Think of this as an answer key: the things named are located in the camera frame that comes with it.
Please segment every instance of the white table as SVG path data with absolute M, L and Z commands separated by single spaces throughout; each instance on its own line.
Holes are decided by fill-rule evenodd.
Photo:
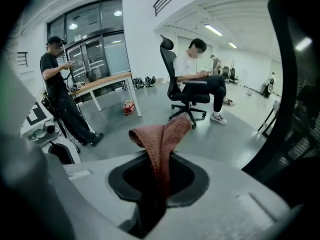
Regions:
M 87 83 L 83 88 L 81 88 L 75 92 L 72 92 L 71 95 L 79 97 L 79 96 L 90 93 L 97 109 L 99 111 L 101 111 L 102 109 L 96 99 L 96 96 L 94 95 L 94 90 L 99 89 L 101 87 L 112 85 L 117 82 L 125 81 L 126 85 L 128 86 L 130 99 L 133 100 L 136 111 L 138 113 L 138 116 L 141 117 L 142 115 L 141 115 L 140 107 L 138 104 L 137 96 L 135 93 L 135 88 L 134 88 L 134 85 L 132 84 L 131 75 L 132 75 L 131 72 L 127 72 L 127 73 L 120 73 L 120 74 L 115 74 L 115 75 L 111 75 L 108 77 L 104 77 L 104 78 L 99 79 L 97 81 Z

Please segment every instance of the white t-shirt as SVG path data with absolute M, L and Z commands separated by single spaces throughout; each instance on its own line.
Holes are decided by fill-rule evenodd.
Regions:
M 173 61 L 174 76 L 183 77 L 186 75 L 196 74 L 196 63 L 195 60 L 190 57 L 186 52 L 180 53 Z M 176 82 L 180 91 L 182 92 L 185 84 L 182 82 Z

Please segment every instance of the towel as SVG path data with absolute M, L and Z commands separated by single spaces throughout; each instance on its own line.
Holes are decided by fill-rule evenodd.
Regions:
M 129 131 L 130 139 L 145 148 L 156 180 L 155 188 L 142 193 L 137 204 L 142 236 L 146 236 L 166 212 L 170 194 L 169 156 L 190 129 L 190 121 L 178 117 L 166 125 L 147 125 Z
M 129 131 L 130 139 L 139 147 L 145 148 L 151 160 L 159 194 L 163 200 L 166 200 L 170 193 L 170 153 L 190 129 L 190 121 L 178 117 L 166 125 L 147 125 Z

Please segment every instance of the white wall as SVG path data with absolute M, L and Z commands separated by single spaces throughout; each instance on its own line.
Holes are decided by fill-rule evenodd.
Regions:
M 223 50 L 222 66 L 231 67 L 234 60 L 235 76 L 243 85 L 260 92 L 262 84 L 270 75 L 272 59 L 270 57 L 240 50 Z
M 161 37 L 152 28 L 154 0 L 122 0 L 124 37 L 134 77 L 166 78 L 160 54 Z
M 43 22 L 19 38 L 19 52 L 28 52 L 28 69 L 33 70 L 33 78 L 21 79 L 34 97 L 43 88 L 42 74 L 40 71 L 40 58 L 46 52 L 47 25 Z

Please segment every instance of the gray floor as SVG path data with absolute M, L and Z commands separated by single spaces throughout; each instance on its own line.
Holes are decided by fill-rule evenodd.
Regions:
M 129 99 L 127 91 L 114 91 L 97 97 L 101 112 L 92 100 L 81 104 L 80 108 L 87 122 L 96 132 L 104 133 L 104 139 L 96 147 L 79 146 L 81 161 L 114 158 L 142 150 L 129 139 L 128 131 L 168 122 L 168 117 L 176 111 L 171 109 L 171 104 L 178 102 L 169 100 L 167 90 L 168 85 L 164 83 L 136 90 L 142 117 L 138 117 L 136 111 L 123 115 L 123 104 Z M 197 122 L 197 128 L 184 137 L 176 150 L 242 168 L 265 143 L 263 136 L 232 113 L 223 112 L 228 124 L 221 125 L 210 121 L 213 109 L 211 103 L 197 104 L 196 107 L 208 111 L 207 117 Z M 200 118 L 201 113 L 195 112 L 194 117 Z

